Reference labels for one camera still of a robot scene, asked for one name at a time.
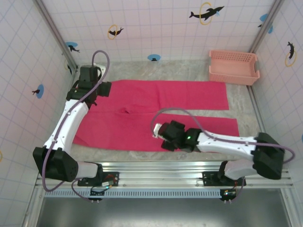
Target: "blue circle sticker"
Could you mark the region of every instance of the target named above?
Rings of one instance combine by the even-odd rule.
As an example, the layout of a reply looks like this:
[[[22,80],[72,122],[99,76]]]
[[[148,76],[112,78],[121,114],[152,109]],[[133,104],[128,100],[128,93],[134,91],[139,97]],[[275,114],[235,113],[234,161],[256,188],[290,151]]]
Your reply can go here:
[[[151,60],[151,61],[159,61],[160,58],[161,58],[161,56],[158,54],[151,54],[147,57],[147,59]]]
[[[73,46],[73,47],[78,46],[78,44],[75,43],[75,42],[66,42],[66,45],[67,45],[67,46]]]
[[[38,86],[37,90],[39,90],[39,92],[36,92],[37,98],[42,98],[42,95],[44,93],[44,86],[43,86],[43,84],[40,84]]]

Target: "black mount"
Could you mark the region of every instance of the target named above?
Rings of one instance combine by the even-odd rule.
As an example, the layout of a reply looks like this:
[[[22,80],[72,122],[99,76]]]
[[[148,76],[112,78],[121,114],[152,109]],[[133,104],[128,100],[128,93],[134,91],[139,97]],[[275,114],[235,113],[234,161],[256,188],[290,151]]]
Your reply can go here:
[[[158,134],[165,140],[161,147],[166,150],[174,151],[180,149],[185,152],[197,151],[198,136],[200,129],[190,128],[185,131],[185,125],[176,121],[164,123],[159,129]]]
[[[79,80],[74,83],[67,93],[66,100],[81,99],[98,83],[101,76],[102,71],[99,67],[91,65],[81,66]],[[97,105],[95,102],[97,96],[109,96],[111,86],[111,82],[102,82],[99,87],[84,100],[89,109],[92,104]]]
[[[48,148],[35,148],[33,157],[42,175],[42,166]],[[52,150],[46,163],[45,177],[60,181],[72,182],[78,173],[78,163],[61,148]]]
[[[263,132],[260,132],[255,140],[258,143],[278,144],[270,135]],[[251,152],[254,156],[252,167],[265,178],[279,180],[283,169],[284,153],[284,149],[256,146],[256,149]]]

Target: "metal post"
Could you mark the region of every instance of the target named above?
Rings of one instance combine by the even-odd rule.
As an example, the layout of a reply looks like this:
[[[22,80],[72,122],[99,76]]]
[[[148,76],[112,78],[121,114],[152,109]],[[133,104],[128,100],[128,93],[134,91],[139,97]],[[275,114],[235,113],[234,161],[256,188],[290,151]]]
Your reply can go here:
[[[60,35],[55,23],[53,22],[50,14],[48,13],[44,3],[42,0],[33,0],[34,4],[36,5],[37,9],[39,10],[43,20],[47,24],[48,28],[50,29],[51,33],[53,34],[55,40],[57,41],[58,45],[60,46],[63,55],[65,56],[68,65],[73,68],[74,70],[77,68],[77,64],[74,60],[74,58],[71,55],[71,52],[65,45],[64,40],[62,39],[62,36]]]
[[[272,23],[273,23],[276,15],[278,14],[279,10],[281,9],[284,2],[285,2],[285,0],[276,0],[274,2],[272,8],[270,9],[270,11],[268,13],[268,16],[267,16],[266,20],[262,24],[260,32],[258,33],[254,42],[252,43],[252,46],[250,48],[250,53],[255,53],[257,51],[257,49],[259,48],[259,46],[260,46],[261,42],[263,41],[265,35],[267,34],[268,30],[272,26]]]

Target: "cable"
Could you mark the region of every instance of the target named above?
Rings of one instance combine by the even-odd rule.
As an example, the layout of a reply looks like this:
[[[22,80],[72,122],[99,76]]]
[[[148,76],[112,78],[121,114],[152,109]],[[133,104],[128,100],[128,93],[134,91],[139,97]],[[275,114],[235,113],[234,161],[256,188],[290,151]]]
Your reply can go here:
[[[49,149],[48,149],[48,151],[47,151],[47,153],[46,153],[46,156],[45,156],[45,158],[44,158],[43,166],[42,166],[42,185],[43,185],[44,190],[47,191],[47,192],[52,192],[52,191],[56,190],[58,187],[60,187],[60,186],[64,183],[64,181],[62,181],[62,182],[60,182],[57,186],[55,186],[54,188],[48,189],[48,188],[46,187],[46,182],[45,182],[46,163],[47,163],[47,160],[48,160],[48,158],[49,158],[49,156],[50,156],[50,154],[51,154],[51,151],[53,150],[53,147],[54,147],[54,145],[55,145],[55,143],[56,143],[56,141],[57,141],[57,139],[58,139],[58,135],[59,135],[59,133],[60,133],[60,131],[61,131],[61,128],[62,128],[63,125],[64,125],[64,122],[66,121],[67,117],[71,114],[72,110],[73,110],[79,103],[81,103],[82,101],[84,101],[91,93],[93,93],[93,92],[98,88],[98,86],[102,83],[102,81],[104,80],[104,78],[105,78],[106,75],[107,75],[107,72],[108,72],[108,69],[109,69],[110,60],[109,60],[108,54],[107,54],[105,51],[102,51],[102,50],[95,51],[94,54],[93,54],[93,56],[92,56],[91,64],[92,64],[92,66],[94,66],[95,55],[96,55],[97,53],[100,53],[100,52],[103,53],[103,54],[106,56],[106,59],[107,59],[107,65],[106,65],[105,72],[104,72],[103,76],[102,76],[101,79],[98,81],[98,83],[97,83],[97,84],[96,84],[96,85],[95,85],[95,86],[94,86],[94,87],[93,87],[85,96],[83,96],[78,102],[76,102],[76,103],[68,110],[68,112],[65,114],[65,116],[64,116],[63,119],[62,119],[62,121],[61,121],[60,124],[59,124],[59,127],[58,127],[58,129],[57,129],[57,132],[55,133],[55,136],[54,136],[54,138],[53,138],[53,141],[52,141],[52,143],[51,143],[51,145],[50,145],[50,147],[49,147]]]
[[[235,202],[235,201],[238,199],[238,197],[241,195],[241,193],[242,193],[242,191],[243,191],[243,187],[244,187],[244,182],[245,182],[245,177],[242,177],[242,185],[241,185],[241,188],[240,188],[240,190],[239,190],[238,195],[236,196],[236,198],[234,198],[234,199],[232,200],[232,202]]]
[[[153,132],[153,125],[154,125],[154,122],[156,120],[156,118],[163,112],[166,112],[166,111],[169,111],[169,110],[181,110],[185,113],[187,113],[189,116],[192,117],[192,119],[196,122],[196,124],[198,125],[198,127],[201,129],[201,131],[206,135],[208,136],[209,138],[213,139],[213,140],[217,140],[217,141],[221,141],[221,142],[228,142],[228,143],[236,143],[236,144],[245,144],[245,145],[255,145],[255,146],[263,146],[263,147],[274,147],[274,148],[279,148],[279,149],[284,149],[284,150],[288,150],[290,153],[292,153],[292,156],[287,159],[286,161],[284,161],[283,163],[288,163],[290,162],[291,160],[294,159],[295,157],[295,153],[292,149],[288,148],[288,147],[285,147],[285,146],[282,146],[282,145],[279,145],[279,144],[273,144],[273,143],[257,143],[257,142],[245,142],[245,141],[236,141],[236,140],[225,140],[225,139],[221,139],[221,138],[217,138],[217,137],[214,137],[212,136],[211,134],[209,134],[206,130],[203,129],[203,127],[201,126],[201,124],[199,123],[199,121],[197,120],[197,118],[195,116],[193,116],[189,111],[183,109],[183,108],[178,108],[178,107],[172,107],[172,108],[163,108],[161,110],[159,110],[157,112],[157,114],[153,117],[152,121],[151,121],[151,131],[152,131],[152,134],[154,136],[156,136]]]
[[[75,184],[78,180],[81,180],[81,178],[77,178],[77,179],[75,179],[75,180],[71,183],[71,189],[72,189],[72,191],[73,191],[76,195],[78,195],[81,199],[84,199],[84,200],[87,201],[87,202],[92,202],[89,198],[86,198],[86,197],[80,195],[80,194],[77,193],[77,191],[74,189],[74,184]]]

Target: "folded cloth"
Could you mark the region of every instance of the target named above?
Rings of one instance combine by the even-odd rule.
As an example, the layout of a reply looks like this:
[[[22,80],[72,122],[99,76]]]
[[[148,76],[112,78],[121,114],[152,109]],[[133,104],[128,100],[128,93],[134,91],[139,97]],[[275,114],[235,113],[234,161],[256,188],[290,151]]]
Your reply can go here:
[[[226,85],[211,81],[119,80],[90,112],[151,113],[162,108],[228,110]]]
[[[161,148],[162,139],[152,137],[150,122],[156,113],[115,113],[89,111],[83,118],[74,143],[113,150],[166,151]],[[237,119],[222,117],[196,117],[205,130],[213,133],[239,136]],[[160,114],[155,123],[175,120],[186,129],[198,128],[187,115]]]

